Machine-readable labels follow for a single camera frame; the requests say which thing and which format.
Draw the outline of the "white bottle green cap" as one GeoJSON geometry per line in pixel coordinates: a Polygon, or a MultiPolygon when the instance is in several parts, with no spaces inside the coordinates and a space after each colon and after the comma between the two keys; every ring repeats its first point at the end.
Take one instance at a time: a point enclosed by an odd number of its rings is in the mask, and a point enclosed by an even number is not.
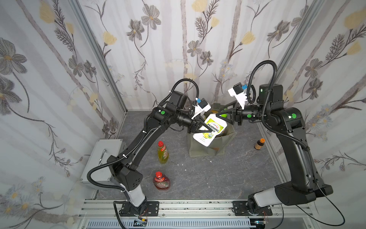
{"type": "Polygon", "coordinates": [[[223,133],[227,127],[227,122],[217,117],[216,114],[210,114],[205,120],[205,124],[199,128],[199,131],[203,131],[203,133],[193,134],[193,139],[208,147],[219,134],[223,133]]]}

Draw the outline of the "green fabric shopping bag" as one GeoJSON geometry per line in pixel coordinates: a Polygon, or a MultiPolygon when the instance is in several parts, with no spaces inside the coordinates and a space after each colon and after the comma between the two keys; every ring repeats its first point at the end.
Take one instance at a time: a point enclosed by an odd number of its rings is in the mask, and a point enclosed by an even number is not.
{"type": "Polygon", "coordinates": [[[209,146],[204,146],[193,138],[193,134],[187,134],[190,157],[217,156],[225,154],[225,147],[236,136],[234,126],[227,123],[227,127],[218,134],[209,146]]]}

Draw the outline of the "red soap bottle red cap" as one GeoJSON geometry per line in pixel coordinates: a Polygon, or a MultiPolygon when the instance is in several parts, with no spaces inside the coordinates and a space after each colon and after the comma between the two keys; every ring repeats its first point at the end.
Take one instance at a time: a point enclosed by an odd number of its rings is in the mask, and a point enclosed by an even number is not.
{"type": "Polygon", "coordinates": [[[155,187],[159,190],[167,190],[171,186],[170,179],[160,171],[155,173],[153,182],[155,187]]]}

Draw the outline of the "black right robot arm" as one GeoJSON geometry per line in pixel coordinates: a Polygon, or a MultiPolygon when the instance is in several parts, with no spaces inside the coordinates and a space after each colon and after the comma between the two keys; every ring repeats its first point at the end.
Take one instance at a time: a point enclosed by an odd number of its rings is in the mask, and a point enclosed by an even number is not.
{"type": "Polygon", "coordinates": [[[274,61],[260,62],[250,74],[247,89],[244,89],[241,83],[234,85],[236,100],[216,114],[216,117],[232,125],[241,125],[244,120],[262,123],[267,130],[276,135],[284,151],[291,180],[249,195],[246,209],[252,215],[258,215],[272,205],[298,207],[317,198],[327,198],[334,192],[331,185],[324,183],[315,167],[307,142],[303,115],[297,108],[284,107],[283,87],[275,83],[277,71],[274,61]],[[256,71],[263,65],[271,65],[273,75],[270,83],[261,85],[259,92],[256,92],[252,80],[256,71]]]}

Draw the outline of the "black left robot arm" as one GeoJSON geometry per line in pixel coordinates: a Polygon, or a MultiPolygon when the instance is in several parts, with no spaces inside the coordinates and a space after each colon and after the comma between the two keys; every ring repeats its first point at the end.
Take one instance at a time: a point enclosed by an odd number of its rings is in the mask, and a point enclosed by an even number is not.
{"type": "Polygon", "coordinates": [[[98,165],[87,173],[87,179],[92,185],[121,191],[126,196],[124,203],[129,207],[128,212],[137,217],[143,216],[148,210],[147,198],[140,185],[143,175],[137,169],[157,138],[173,124],[186,127],[188,133],[212,132],[212,128],[200,117],[204,108],[209,106],[205,99],[196,98],[190,110],[184,110],[188,97],[176,91],[176,87],[183,82],[190,82],[195,88],[198,87],[197,83],[191,79],[183,78],[177,81],[168,96],[144,118],[144,126],[134,141],[118,156],[110,156],[105,164],[98,165]],[[104,185],[92,178],[94,172],[103,168],[109,168],[114,184],[104,185]]]}

